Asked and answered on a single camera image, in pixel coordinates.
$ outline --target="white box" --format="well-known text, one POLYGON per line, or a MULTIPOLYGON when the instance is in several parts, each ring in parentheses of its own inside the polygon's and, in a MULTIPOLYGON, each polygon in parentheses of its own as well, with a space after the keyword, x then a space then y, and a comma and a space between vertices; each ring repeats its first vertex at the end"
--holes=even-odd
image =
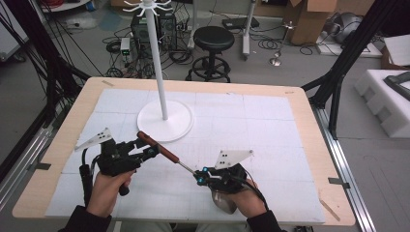
POLYGON ((385 38, 385 43, 393 64, 410 65, 410 35, 385 38))
POLYGON ((388 75, 405 72, 368 70, 355 84, 356 90, 380 120, 380 125, 389 137, 410 138, 410 101, 383 81, 388 75))

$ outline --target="computer equipment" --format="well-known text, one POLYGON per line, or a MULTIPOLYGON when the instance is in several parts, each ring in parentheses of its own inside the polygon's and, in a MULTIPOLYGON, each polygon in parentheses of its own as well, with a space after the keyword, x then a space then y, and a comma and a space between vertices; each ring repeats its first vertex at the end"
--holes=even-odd
MULTIPOLYGON (((223 19, 222 25, 226 30, 244 29, 247 27, 247 19, 247 17, 223 19)), ((253 17, 252 21, 250 22, 250 27, 254 28, 258 26, 259 22, 253 17)))
POLYGON ((141 14, 141 9, 135 11, 131 22, 135 44, 149 44, 150 38, 148 34, 147 18, 145 15, 139 16, 139 14, 141 14))
POLYGON ((124 64, 129 64, 132 62, 132 50, 131 50, 131 40, 128 37, 121 39, 121 56, 123 58, 124 64))
POLYGON ((162 50, 177 49, 176 18, 172 11, 159 11, 159 32, 162 50))

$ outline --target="metal stand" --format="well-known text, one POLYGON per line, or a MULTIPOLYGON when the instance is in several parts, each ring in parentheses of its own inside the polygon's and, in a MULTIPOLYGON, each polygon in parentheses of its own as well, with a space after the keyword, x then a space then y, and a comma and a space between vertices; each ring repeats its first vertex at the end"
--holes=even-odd
POLYGON ((248 20, 247 20, 247 27, 245 28, 244 38, 242 41, 242 50, 244 54, 244 60, 248 60, 248 56, 250 55, 249 52, 249 30, 250 24, 253 18, 253 11, 255 9, 256 0, 250 0, 250 6, 248 11, 248 20))
POLYGON ((295 26, 292 25, 292 21, 290 21, 289 24, 284 23, 283 26, 284 26, 284 28, 286 28, 286 29, 285 29, 285 32, 284 32, 284 36, 283 36, 283 38, 282 38, 281 41, 280 41, 280 47, 279 47, 278 51, 275 52, 274 57, 271 58, 271 59, 269 59, 269 63, 270 63, 271 65, 273 65, 273 66, 280 66, 281 61, 280 61, 279 57, 281 56, 281 50, 282 50, 282 48, 283 48, 283 42, 284 42, 284 40, 286 40, 287 32, 288 32, 289 30, 293 30, 293 29, 295 28, 295 26))
POLYGON ((155 137, 159 142, 175 141, 186 135, 193 126, 193 115, 186 105, 178 101, 167 101, 165 99, 161 59, 158 49, 154 15, 158 15, 155 12, 155 8, 159 8, 163 11, 172 10, 161 7, 168 5, 170 2, 171 1, 169 0, 166 3, 157 4, 155 0, 142 0, 142 3, 131 4, 126 1, 125 3, 128 5, 136 7, 131 10, 124 10, 125 12, 133 12, 137 9, 141 9, 142 11, 139 16, 143 16, 145 13, 147 18, 148 34, 150 37, 155 76, 160 94, 160 102, 152 101, 145 105, 145 107, 142 108, 141 112, 138 114, 137 124, 141 131, 146 131, 148 134, 155 137))
POLYGON ((196 29, 198 29, 198 24, 197 24, 197 11, 198 11, 198 6, 196 3, 197 0, 192 0, 192 30, 190 31, 190 39, 188 41, 187 48, 190 50, 193 50, 195 47, 195 43, 193 42, 193 34, 195 34, 196 29))
POLYGON ((310 103, 318 108, 324 108, 326 101, 333 95, 329 121, 333 139, 337 139, 337 113, 342 81, 399 1, 401 0, 376 0, 331 69, 325 75, 302 86, 305 91, 320 86, 314 96, 309 98, 310 103))

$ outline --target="chair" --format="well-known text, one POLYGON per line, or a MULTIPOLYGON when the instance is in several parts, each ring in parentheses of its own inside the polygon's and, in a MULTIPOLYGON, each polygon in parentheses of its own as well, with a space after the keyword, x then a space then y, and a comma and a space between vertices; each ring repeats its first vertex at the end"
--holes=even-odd
POLYGON ((191 74, 194 72, 199 77, 204 78, 205 81, 226 78, 227 83, 230 83, 228 76, 230 72, 229 65, 216 55, 221 54, 222 51, 234 44, 235 38, 232 33, 217 26, 201 27, 193 34, 193 41, 203 50, 209 51, 209 56, 196 59, 185 80, 191 81, 191 74))

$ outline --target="table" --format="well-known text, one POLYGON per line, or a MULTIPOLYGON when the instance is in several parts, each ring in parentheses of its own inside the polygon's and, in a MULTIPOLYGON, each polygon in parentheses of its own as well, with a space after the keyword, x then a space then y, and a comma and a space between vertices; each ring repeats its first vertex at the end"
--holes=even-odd
MULTIPOLYGON (((45 218, 45 211, 65 162, 93 112, 100 93, 106 88, 156 90, 157 83, 155 80, 143 79, 90 78, 44 155, 42 162, 51 163, 50 168, 35 171, 14 207, 13 215, 15 217, 45 218)), ((354 215, 342 186, 329 184, 328 178, 336 178, 337 172, 311 111, 308 98, 301 88, 183 81, 165 81, 164 88, 167 91, 178 92, 229 92, 288 98, 323 207, 326 219, 324 224, 353 225, 355 223, 354 215)))

